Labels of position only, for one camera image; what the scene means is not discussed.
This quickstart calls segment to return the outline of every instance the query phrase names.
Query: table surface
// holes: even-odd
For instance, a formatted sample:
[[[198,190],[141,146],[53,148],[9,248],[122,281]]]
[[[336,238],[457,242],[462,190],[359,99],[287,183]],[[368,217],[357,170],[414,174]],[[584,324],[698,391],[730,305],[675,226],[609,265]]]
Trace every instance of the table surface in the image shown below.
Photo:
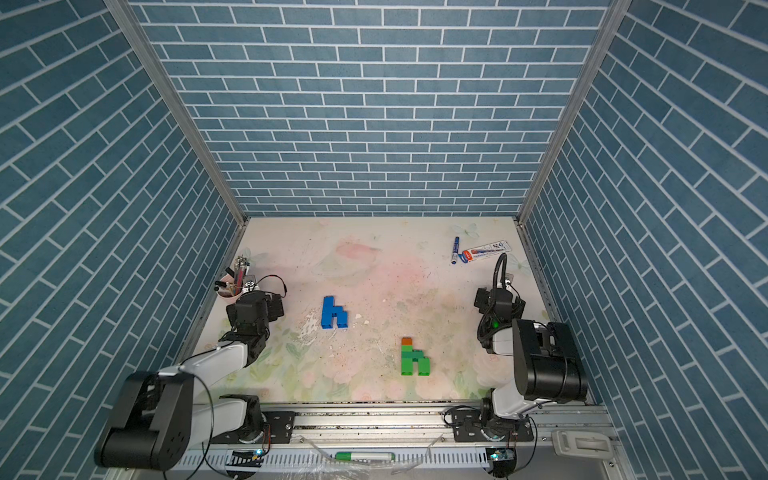
[[[250,258],[257,278],[285,279],[286,315],[270,324],[258,360],[215,383],[212,393],[263,402],[476,399],[508,383],[511,357],[487,354],[476,339],[475,292],[490,287],[496,257],[451,265],[457,236],[461,250],[507,240],[507,272],[526,302],[523,317],[548,321],[511,218],[252,219],[237,254]],[[260,288],[282,292],[274,278]],[[320,328],[327,295],[349,313],[349,328]],[[225,307],[217,298],[196,353],[229,331]],[[430,358],[429,376],[401,376],[405,336]]]

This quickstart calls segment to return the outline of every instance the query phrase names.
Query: green marker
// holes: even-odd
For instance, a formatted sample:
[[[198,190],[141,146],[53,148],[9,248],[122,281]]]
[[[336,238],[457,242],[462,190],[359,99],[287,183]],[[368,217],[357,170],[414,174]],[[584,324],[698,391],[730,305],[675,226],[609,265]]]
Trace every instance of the green marker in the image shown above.
[[[334,456],[336,460],[380,460],[384,462],[394,462],[394,453],[385,452],[337,452]]]

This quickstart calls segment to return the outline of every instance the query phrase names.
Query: plastic bag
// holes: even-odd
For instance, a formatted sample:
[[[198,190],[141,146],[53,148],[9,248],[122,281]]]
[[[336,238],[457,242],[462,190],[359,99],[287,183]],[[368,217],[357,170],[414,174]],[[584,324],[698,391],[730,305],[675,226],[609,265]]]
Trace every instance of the plastic bag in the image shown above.
[[[331,454],[322,450],[314,442],[302,437],[303,442],[310,445],[320,456],[318,462],[308,462],[306,468],[283,473],[280,480],[368,480],[372,472],[383,473],[389,471],[390,475],[398,475],[409,472],[421,465],[432,455],[432,446],[442,438],[438,438],[427,445],[424,455],[415,460],[392,462],[363,462],[357,460],[336,460]]]

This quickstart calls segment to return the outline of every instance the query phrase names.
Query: blue building block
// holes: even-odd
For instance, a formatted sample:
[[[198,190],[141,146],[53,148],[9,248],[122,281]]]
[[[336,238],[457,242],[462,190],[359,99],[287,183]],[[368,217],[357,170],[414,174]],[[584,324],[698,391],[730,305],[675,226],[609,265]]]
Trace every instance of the blue building block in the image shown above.
[[[323,299],[323,314],[320,317],[320,326],[324,329],[333,328],[333,297],[327,296]]]
[[[336,318],[336,326],[345,329],[347,327],[347,314],[341,306],[333,306],[333,297],[323,298],[323,314],[320,317],[320,326],[324,329],[333,328],[333,319]]]
[[[344,310],[336,314],[336,326],[339,327],[340,329],[345,329],[347,327],[346,312]]]

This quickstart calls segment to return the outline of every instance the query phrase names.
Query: brick pattern wall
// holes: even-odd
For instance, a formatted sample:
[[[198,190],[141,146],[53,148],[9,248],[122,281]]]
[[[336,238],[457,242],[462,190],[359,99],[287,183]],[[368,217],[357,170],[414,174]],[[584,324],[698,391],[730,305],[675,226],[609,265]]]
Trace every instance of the brick pattern wall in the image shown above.
[[[0,478],[90,478],[234,224],[101,0],[0,12]]]
[[[634,0],[531,217],[638,478],[768,478],[767,26]]]
[[[608,0],[131,2],[251,215],[510,215]]]

